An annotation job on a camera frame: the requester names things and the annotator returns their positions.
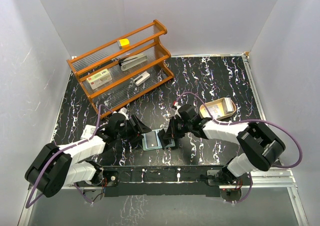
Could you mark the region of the dark striped credit card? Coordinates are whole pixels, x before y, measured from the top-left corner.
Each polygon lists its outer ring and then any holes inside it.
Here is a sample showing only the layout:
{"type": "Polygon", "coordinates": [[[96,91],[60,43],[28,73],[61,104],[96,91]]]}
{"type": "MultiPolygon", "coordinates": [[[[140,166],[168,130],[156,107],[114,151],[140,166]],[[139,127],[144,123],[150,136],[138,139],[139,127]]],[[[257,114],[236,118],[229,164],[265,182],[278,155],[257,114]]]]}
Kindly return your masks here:
{"type": "Polygon", "coordinates": [[[155,150],[158,149],[158,139],[155,131],[151,131],[145,134],[145,149],[155,150]]]}

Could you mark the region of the green card holder wallet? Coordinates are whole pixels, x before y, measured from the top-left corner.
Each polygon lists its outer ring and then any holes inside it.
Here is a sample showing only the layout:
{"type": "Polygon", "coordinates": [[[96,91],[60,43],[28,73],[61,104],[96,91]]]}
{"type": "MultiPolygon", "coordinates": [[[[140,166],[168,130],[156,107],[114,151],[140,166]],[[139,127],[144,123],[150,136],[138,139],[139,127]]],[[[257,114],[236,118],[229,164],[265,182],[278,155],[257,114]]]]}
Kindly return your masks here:
{"type": "Polygon", "coordinates": [[[175,140],[164,139],[164,129],[154,129],[148,133],[142,134],[142,147],[144,151],[173,148],[176,146],[175,140]]]}

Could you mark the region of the white blue patterned card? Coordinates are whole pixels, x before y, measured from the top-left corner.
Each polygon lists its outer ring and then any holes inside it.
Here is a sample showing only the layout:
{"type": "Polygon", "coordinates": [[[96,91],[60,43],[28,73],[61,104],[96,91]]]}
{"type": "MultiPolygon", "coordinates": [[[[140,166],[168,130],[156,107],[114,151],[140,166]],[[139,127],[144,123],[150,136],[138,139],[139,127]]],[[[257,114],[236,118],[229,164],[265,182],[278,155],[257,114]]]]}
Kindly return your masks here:
{"type": "Polygon", "coordinates": [[[217,118],[220,118],[223,116],[223,113],[222,111],[220,110],[219,106],[218,105],[211,105],[208,107],[209,109],[209,112],[211,113],[211,115],[217,119],[217,118]]]}

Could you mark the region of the beige card tray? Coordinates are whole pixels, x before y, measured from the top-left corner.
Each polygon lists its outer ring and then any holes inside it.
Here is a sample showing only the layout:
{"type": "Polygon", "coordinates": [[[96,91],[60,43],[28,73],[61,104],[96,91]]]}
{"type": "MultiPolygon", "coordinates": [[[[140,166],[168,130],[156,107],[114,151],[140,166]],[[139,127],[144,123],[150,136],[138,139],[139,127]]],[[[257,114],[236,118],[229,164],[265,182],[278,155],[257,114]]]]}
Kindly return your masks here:
{"type": "Polygon", "coordinates": [[[237,106],[236,104],[232,101],[232,104],[233,104],[233,112],[232,113],[228,113],[228,114],[225,114],[224,112],[224,108],[223,108],[223,105],[222,105],[222,102],[224,100],[224,97],[223,98],[219,98],[217,100],[214,100],[214,101],[211,101],[211,102],[207,102],[203,105],[200,106],[199,108],[199,114],[202,118],[210,118],[212,115],[208,109],[209,106],[213,106],[213,105],[218,105],[220,110],[222,111],[223,113],[223,116],[219,117],[219,118],[215,118],[216,120],[222,120],[222,119],[226,119],[226,118],[229,118],[231,117],[236,111],[237,111],[237,106]]]}

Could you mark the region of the stack of cards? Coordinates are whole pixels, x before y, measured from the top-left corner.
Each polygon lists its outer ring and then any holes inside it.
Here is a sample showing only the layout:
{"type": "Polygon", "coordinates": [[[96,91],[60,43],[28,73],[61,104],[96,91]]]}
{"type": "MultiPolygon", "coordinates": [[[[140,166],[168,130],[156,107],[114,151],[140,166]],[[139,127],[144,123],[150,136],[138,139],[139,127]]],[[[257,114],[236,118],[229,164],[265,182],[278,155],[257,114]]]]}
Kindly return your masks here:
{"type": "Polygon", "coordinates": [[[223,99],[222,106],[225,114],[230,114],[234,111],[233,102],[229,97],[223,99]]]}

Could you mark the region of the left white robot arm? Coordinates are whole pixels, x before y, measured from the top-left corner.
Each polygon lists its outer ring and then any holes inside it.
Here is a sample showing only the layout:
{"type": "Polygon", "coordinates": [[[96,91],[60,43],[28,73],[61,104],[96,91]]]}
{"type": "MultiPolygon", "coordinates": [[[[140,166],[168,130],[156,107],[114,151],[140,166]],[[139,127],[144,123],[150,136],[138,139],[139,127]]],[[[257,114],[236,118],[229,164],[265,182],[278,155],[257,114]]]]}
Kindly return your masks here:
{"type": "Polygon", "coordinates": [[[151,129],[136,115],[127,115],[124,108],[114,112],[106,124],[95,127],[86,138],[77,142],[55,145],[46,144],[27,169],[24,178],[45,197],[56,195],[63,186],[88,181],[97,186],[103,173],[86,160],[102,154],[118,140],[134,143],[142,140],[151,129]]]}

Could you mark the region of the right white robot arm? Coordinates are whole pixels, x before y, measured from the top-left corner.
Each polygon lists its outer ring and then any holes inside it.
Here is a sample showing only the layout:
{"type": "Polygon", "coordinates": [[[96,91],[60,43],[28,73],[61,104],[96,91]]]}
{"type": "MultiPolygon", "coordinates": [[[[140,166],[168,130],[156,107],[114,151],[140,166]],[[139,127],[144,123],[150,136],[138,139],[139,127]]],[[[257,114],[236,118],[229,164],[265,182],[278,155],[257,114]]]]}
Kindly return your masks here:
{"type": "Polygon", "coordinates": [[[162,147],[192,133],[201,139],[217,139],[237,144],[243,151],[214,175],[202,174],[200,180],[205,183],[213,181],[233,185],[243,174],[255,169],[267,172],[286,149],[283,141],[264,122],[218,123],[196,112],[190,104],[176,106],[175,109],[168,128],[157,134],[162,147]]]}

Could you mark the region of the white paper card with code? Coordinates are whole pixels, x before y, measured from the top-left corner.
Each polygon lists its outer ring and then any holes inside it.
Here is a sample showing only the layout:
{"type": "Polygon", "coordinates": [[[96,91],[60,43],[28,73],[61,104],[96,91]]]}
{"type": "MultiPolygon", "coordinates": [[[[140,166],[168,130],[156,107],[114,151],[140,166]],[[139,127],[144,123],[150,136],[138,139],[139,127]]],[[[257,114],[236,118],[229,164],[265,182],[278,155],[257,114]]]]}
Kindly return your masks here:
{"type": "Polygon", "coordinates": [[[95,132],[96,130],[96,127],[93,126],[93,125],[86,125],[82,134],[81,134],[81,137],[80,139],[83,140],[83,139],[89,139],[95,132]]]}

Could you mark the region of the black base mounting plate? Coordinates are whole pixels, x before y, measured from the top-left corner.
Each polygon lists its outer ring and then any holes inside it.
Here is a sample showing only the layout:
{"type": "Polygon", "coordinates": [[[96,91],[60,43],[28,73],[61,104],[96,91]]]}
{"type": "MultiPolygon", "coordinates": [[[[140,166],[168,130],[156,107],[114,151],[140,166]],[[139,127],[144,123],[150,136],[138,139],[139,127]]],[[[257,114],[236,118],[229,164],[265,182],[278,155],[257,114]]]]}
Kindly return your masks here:
{"type": "Polygon", "coordinates": [[[242,190],[250,185],[247,175],[231,184],[215,178],[222,168],[216,165],[104,166],[103,177],[107,181],[104,195],[219,197],[224,189],[242,190]]]}

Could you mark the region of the small white stapler remover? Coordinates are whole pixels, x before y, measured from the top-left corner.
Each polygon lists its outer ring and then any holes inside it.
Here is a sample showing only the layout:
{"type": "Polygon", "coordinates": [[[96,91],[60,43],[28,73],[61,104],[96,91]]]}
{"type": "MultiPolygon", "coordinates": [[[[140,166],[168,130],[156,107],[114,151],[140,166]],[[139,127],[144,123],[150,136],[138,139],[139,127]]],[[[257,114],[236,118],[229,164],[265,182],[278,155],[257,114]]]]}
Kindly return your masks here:
{"type": "Polygon", "coordinates": [[[144,71],[142,74],[140,74],[139,76],[137,76],[133,81],[135,83],[136,86],[140,86],[141,84],[143,84],[146,80],[148,80],[150,78],[150,74],[147,71],[144,71]]]}

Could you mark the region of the orange wooden three-tier rack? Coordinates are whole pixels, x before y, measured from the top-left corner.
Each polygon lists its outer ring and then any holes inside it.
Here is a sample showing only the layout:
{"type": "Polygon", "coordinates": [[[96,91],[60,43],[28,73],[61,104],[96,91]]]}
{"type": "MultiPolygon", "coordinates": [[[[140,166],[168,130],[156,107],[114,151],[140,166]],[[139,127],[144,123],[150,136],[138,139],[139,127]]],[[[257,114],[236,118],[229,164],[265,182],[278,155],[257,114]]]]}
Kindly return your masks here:
{"type": "Polygon", "coordinates": [[[174,78],[165,61],[171,57],[160,37],[167,28],[157,19],[130,33],[67,60],[95,111],[110,115],[174,78]]]}

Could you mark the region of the white staples box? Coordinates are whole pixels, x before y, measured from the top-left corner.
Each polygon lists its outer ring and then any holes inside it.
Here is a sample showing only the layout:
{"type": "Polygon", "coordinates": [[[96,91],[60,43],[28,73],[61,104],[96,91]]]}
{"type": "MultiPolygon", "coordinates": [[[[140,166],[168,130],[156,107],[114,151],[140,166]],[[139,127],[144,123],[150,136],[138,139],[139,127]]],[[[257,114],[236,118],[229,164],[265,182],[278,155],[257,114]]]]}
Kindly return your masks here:
{"type": "Polygon", "coordinates": [[[86,79],[92,90],[97,89],[98,87],[108,83],[111,80],[112,76],[108,69],[97,72],[86,79]]]}

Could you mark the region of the grey black stapler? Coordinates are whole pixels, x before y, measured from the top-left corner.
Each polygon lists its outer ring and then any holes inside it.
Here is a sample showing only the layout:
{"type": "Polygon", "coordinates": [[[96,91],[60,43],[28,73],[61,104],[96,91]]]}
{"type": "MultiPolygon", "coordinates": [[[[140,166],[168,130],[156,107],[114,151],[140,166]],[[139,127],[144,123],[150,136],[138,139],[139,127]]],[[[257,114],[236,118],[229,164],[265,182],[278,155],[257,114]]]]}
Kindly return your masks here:
{"type": "Polygon", "coordinates": [[[128,56],[120,59],[118,61],[118,65],[120,66],[120,69],[124,72],[135,66],[145,63],[147,60],[148,58],[145,54],[139,53],[133,56],[128,56]]]}

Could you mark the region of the yellow grey tape measure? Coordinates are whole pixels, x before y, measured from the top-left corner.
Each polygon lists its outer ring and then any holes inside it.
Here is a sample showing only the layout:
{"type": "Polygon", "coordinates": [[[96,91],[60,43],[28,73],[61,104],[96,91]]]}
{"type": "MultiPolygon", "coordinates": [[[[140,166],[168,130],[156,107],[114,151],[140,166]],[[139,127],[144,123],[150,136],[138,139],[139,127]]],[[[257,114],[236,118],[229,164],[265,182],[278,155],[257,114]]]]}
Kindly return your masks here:
{"type": "Polygon", "coordinates": [[[119,46],[120,49],[125,49],[125,48],[128,48],[131,44],[130,44],[130,40],[127,39],[127,38],[122,38],[122,39],[119,39],[117,41],[117,44],[119,46]]]}

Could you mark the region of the aluminium frame rail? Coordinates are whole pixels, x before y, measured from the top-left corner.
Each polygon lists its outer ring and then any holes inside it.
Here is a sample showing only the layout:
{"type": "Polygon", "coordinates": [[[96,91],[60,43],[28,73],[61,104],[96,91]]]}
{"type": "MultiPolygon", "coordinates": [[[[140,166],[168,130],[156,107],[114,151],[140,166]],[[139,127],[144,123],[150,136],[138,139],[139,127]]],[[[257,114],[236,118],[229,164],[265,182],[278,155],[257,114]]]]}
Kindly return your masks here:
{"type": "MultiPolygon", "coordinates": [[[[259,116],[261,119],[265,120],[266,117],[249,64],[248,51],[242,54],[242,60],[254,95],[259,116]]],[[[256,170],[253,172],[253,186],[256,188],[286,188],[298,225],[307,226],[309,224],[298,194],[298,186],[291,169],[272,167],[268,172],[256,170]]]]}

